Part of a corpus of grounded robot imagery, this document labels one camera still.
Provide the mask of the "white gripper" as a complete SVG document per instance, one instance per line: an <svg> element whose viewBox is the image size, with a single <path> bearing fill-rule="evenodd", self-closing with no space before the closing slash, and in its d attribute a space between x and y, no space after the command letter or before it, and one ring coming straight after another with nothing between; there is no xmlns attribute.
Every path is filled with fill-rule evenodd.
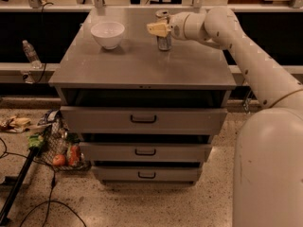
<svg viewBox="0 0 303 227"><path fill-rule="evenodd" d="M147 24L147 30L151 35L167 37L169 33L176 40L184 41L186 37L185 25L189 12L180 12L170 16L169 23L166 20L159 20Z"/></svg>

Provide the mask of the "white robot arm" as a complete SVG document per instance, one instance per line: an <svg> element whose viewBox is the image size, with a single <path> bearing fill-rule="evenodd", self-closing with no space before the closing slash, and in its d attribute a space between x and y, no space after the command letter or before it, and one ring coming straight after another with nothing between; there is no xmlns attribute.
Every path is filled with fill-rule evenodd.
<svg viewBox="0 0 303 227"><path fill-rule="evenodd" d="M228 50L261 105L237 138L232 227L303 227L303 85L215 7L147 25L150 34Z"/></svg>

